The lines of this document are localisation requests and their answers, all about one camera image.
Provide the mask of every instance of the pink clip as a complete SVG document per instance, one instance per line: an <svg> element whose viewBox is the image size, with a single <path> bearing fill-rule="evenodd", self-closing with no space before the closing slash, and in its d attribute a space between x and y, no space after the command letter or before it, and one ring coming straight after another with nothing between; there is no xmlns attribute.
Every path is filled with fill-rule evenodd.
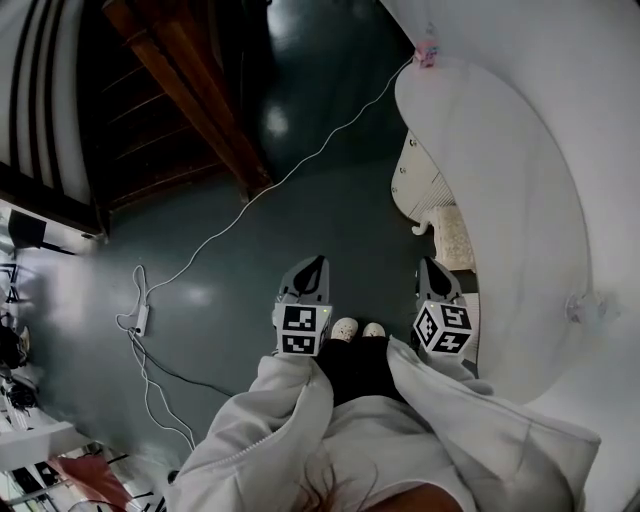
<svg viewBox="0 0 640 512"><path fill-rule="evenodd" d="M414 57L420 63L421 68L431 68L436 63L438 50L438 43L435 40L422 41L416 46Z"/></svg>

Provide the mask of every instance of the white wall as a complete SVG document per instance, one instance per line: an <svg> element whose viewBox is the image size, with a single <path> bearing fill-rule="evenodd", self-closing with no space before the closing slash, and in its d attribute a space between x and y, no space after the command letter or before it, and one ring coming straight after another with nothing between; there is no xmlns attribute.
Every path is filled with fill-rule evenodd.
<svg viewBox="0 0 640 512"><path fill-rule="evenodd" d="M0 1L0 162L11 163L9 148L9 105L13 63L29 2Z"/></svg>
<svg viewBox="0 0 640 512"><path fill-rule="evenodd" d="M432 21L444 54L512 85L563 152L594 287L615 296L621 315L532 406L602 435L587 510L621 510L640 487L640 9L633 0L384 3L414 42Z"/></svg>

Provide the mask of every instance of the black pants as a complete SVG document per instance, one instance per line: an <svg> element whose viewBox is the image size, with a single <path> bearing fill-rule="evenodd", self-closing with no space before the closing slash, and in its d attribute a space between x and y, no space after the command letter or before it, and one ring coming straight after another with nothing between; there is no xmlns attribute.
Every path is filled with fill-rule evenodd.
<svg viewBox="0 0 640 512"><path fill-rule="evenodd" d="M333 387L333 405L361 396L380 395L405 402L396 389L387 363L385 337L326 340L316 357Z"/></svg>

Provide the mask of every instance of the red fabric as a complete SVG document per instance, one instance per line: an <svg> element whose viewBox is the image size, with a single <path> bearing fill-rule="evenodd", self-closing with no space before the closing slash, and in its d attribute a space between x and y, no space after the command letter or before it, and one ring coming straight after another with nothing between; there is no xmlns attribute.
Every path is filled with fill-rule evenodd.
<svg viewBox="0 0 640 512"><path fill-rule="evenodd" d="M49 464L76 484L87 499L106 501L121 509L126 509L131 501L131 495L101 455L86 455L78 459L57 457L50 460Z"/></svg>

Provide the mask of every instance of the white cable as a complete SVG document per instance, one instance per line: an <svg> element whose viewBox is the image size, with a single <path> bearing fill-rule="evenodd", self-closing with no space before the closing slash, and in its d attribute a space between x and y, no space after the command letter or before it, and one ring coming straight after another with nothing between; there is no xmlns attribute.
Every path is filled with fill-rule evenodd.
<svg viewBox="0 0 640 512"><path fill-rule="evenodd" d="M133 355L136 358L136 361L138 362L138 365L140 366L140 370L141 370L141 375L142 378L145 380L145 390L144 390L144 403L145 406L147 408L147 413L149 414L149 417L153 420L153 422L158 425L161 429L163 430L172 430L174 432L177 432L178 434L180 434L182 437L184 437L187 441L187 443L189 443L189 448L191 448L191 450L193 451L195 449L195 440L193 438L193 431L191 430L191 428L189 428L189 426L182 421L180 418L178 418L175 414L173 414L173 412L171 412L171 409L169 408L169 404L167 403L167 400L164 396L164 392L162 390L162 388L160 387L159 384L157 384L156 382L152 381L151 379L149 379L149 376L147 374L147 371L145 369L146 366L146 362L147 362L147 355L146 355L146 351L143 347L143 345L140 343L140 341L137 339L135 332L133 332L132 329L128 329L126 327L124 327L121 323L120 323L120 318L121 317L125 317L125 318L130 318L134 315L137 314L138 309L140 308L140 306L146 306L147 305L147 300L149 298L149 295L151 295L151 292L157 288L160 288L161 286L165 286L173 281L175 281L176 279L178 279L182 274L184 274L189 267L192 265L192 263L195 261L196 257L198 256L198 254L200 253L200 251L202 249L204 249L204 247L211 242L212 240L215 240L216 238L224 235L227 231L229 231L233 226L235 226L238 221L242 218L242 216L244 215L244 212L247 211L247 208L249 208L249 206L251 206L253 203L255 203L258 199L260 199L264 194L266 194L267 192L270 192L271 190L275 190L276 188L278 188L280 185L282 185L285 181L287 181L289 179L289 177L295 173L300 166L311 160L312 158L317 157L320 153L322 153L324 151L324 149L327 147L327 144L329 144L329 141L333 138L333 136L338 133L341 130L344 130L345 128L348 128L349 126L351 126L353 123L355 123L360 116L364 113L364 111L369 108L371 105L373 105L374 103L377 103L378 101L380 101L380 99L384 96L384 94L387 92L387 90L389 89L389 86L391 85L391 82L393 82L393 79L398 76L398 74L400 74L400 72L411 62L411 60L413 59L413 57L411 59L409 59L407 62L405 62L404 64L402 64L402 66L400 66L400 68L391 76L391 78L389 78L387 85L385 85L384 89L382 90L382 92L378 95L378 97L376 99L374 99L373 101L370 101L369 103L367 103L364 107L362 107L360 109L360 112L358 112L358 115L356 115L351 121L349 121L348 123L345 123L343 125L338 126L337 128L335 128L330 134L329 136L326 138L326 140L324 141L324 144L322 144L322 147L316 151L315 153L312 153L311 155L303 158L302 160L300 160L298 162L298 164L291 169L291 171L289 171L289 173L283 178L281 179L278 183L275 183L273 185L271 185L270 187L264 189L262 192L260 192L256 197L254 197L251 201L249 201L244 208L242 208L242 210L240 210L240 213L238 214L238 216L233 220L233 222L231 222L231 224L229 224L226 228L224 228L222 231L220 231L219 233L216 233L215 235L210 236L209 238L207 238L204 242L202 242L202 244L200 244L200 247L198 247L195 252L193 253L193 255L191 256L191 258L189 259L189 262L184 266L184 268L182 268L182 270L180 270L176 275L174 275L172 278L167 279L166 281L163 281L162 283L158 283L154 286L152 286L151 288L149 288L147 290L147 277L145 274L145 270L144 267L142 265L137 265L136 268L133 269L133 273L131 275L132 279L133 279L133 283L136 285L136 288L138 289L138 298L136 299L136 303L133 306L133 309L131 310L130 313L125 314L125 313L119 313L116 315L116 325L118 326L118 329L120 329L121 331L125 331L129 334L129 336L131 337L131 349L133 350ZM136 272L138 271L138 269L140 269L140 273L142 275L142 287L138 284L138 281L136 280ZM142 361L140 361L140 359L138 358L138 354L136 353L136 349L134 346L134 343L140 347L140 350L142 351ZM153 385L156 386L158 388L158 390L160 391L160 396L162 397L162 401L164 402L164 405L167 409L167 412L178 422L180 423L182 426L184 426L188 431L189 431L189 436L191 439L189 439L189 437L187 437L187 435L182 432L181 430L174 428L174 427L168 427L166 425L162 425L161 423L158 422L158 420L156 420L156 418L153 416L153 414L151 413L151 409L149 408L149 401L148 401L148 394L149 394L149 385Z"/></svg>
<svg viewBox="0 0 640 512"><path fill-rule="evenodd" d="M187 425L184 421L182 421L180 418L178 418L175 414L173 414L173 412L171 411L171 408L169 407L169 404L167 403L167 399L164 396L164 391L163 389L160 387L160 384L158 384L157 382L151 380L149 378L149 375L147 374L147 370L146 370L146 364L147 364L147 352L145 351L144 347L142 346L142 344L140 343L140 341L138 340L138 338L136 337L136 335L131 332L128 331L129 335L131 337L131 350L133 351L133 357L136 358L136 361L138 363L138 365L140 366L140 375L142 376L142 378L144 379L145 382L145 388L144 388L144 405L147 408L147 413L149 414L149 417L153 420L153 422L158 425L161 429L163 430L171 430L173 432L176 432L178 434L180 434L182 437L185 438L185 440L187 441L187 444L189 445L189 448L191 448L191 451L195 450L196 448L196 442L193 438L193 430L191 430L191 428L189 427L189 425ZM138 347L140 347L140 350L142 351L142 361L140 361L140 359L138 358L138 353L136 352L136 349L134 347L134 343L136 345L138 345ZM177 428L174 427L169 427L167 425L163 425L162 423L160 423L155 416L151 413L151 409L149 408L149 385L155 386L156 388L158 388L158 391L160 392L160 396L162 397L162 401L164 402L164 406L167 409L167 412L169 413L169 415L174 418L178 423L180 423L184 428L187 429L187 431L189 432L189 437L187 437L187 435L182 432L182 430L179 430Z"/></svg>
<svg viewBox="0 0 640 512"><path fill-rule="evenodd" d="M140 269L140 272L142 272L142 289L140 289L140 285L138 284L138 281L136 281L136 272L138 271L138 269ZM129 332L129 329L127 329L120 323L120 317L123 316L125 318L131 318L132 316L137 315L138 308L140 307L140 298L146 295L147 276L142 265L136 265L136 268L134 268L133 272L131 273L131 279L133 279L133 284L135 284L136 288L138 289L138 298L136 299L136 303L133 305L133 309L130 313L118 313L116 315L116 325L118 326L118 329L125 332Z"/></svg>
<svg viewBox="0 0 640 512"><path fill-rule="evenodd" d="M209 238L207 238L204 242L202 242L202 244L200 245L200 247L198 247L196 249L196 251L193 253L193 255L191 256L191 259L189 260L189 263L187 263L184 268L182 270L180 270L180 272L178 272L175 276L173 276L171 279L167 279L166 281L163 281L162 283L156 284L155 286L152 286L151 288L149 288L149 291L147 291L147 293L144 296L144 301L143 304L147 304L147 299L149 298L149 295L151 295L151 292L157 288L160 288L161 286L165 286L173 281L175 281L176 279L178 279L178 277L180 277L184 272L187 271L187 269L191 266L191 264L194 262L194 260L196 259L196 257L198 256L198 254L200 253L200 251L202 249L204 249L204 247L211 242L211 240L214 240L222 235L224 235L227 231L229 231L233 226L235 226L238 221L242 218L242 216L244 215L244 212L247 211L247 208L249 208L249 206L251 206L253 203L255 203L258 199L260 199L264 194L266 194L267 192L270 192L272 190L275 190L276 188L278 188L280 185L282 185L285 181L287 181L289 179L289 177L296 172L299 167L307 162L308 160L311 160L312 158L315 158L316 156L318 156L320 153L322 153L324 151L324 148L327 147L327 144L329 144L329 141L331 140L331 138L338 133L341 130L344 130L345 128L348 128L349 126L351 126L353 123L355 123L360 116L363 114L363 112L369 108L371 105L373 105L374 103L377 103L378 101L380 101L380 99L382 98L382 96L384 96L384 93L387 92L387 89L389 89L389 86L391 85L391 82L393 81L393 79L398 76L398 74L400 73L400 71L402 71L405 66L407 64L409 64L409 62L411 62L411 60L413 59L413 57L411 59L409 59L407 62L405 62L402 66L400 66L400 69L398 69L398 71L396 71L391 78L389 78L389 81L387 82L387 85L385 86L385 88L382 90L382 92L378 95L378 97L373 100L370 101L369 103L367 103L364 107L362 107L362 109L360 110L360 112L358 112L358 115L356 117L354 117L351 121L349 121L346 124L343 124L341 126L338 126L335 130L333 130L329 136L327 137L327 139L324 141L324 144L322 145L322 147L316 151L315 153L303 158L302 160L300 160L300 162L298 162L298 164L291 169L291 171L289 171L289 174L287 174L282 180L280 180L278 183L275 183L273 185L271 185L269 188L265 188L262 192L260 192L256 197L254 197L251 201L249 201L244 208L242 208L242 210L240 210L240 213L238 214L238 216L234 219L234 221L229 224L226 228L224 228L222 231L220 231L219 233L216 233L215 235L210 236Z"/></svg>

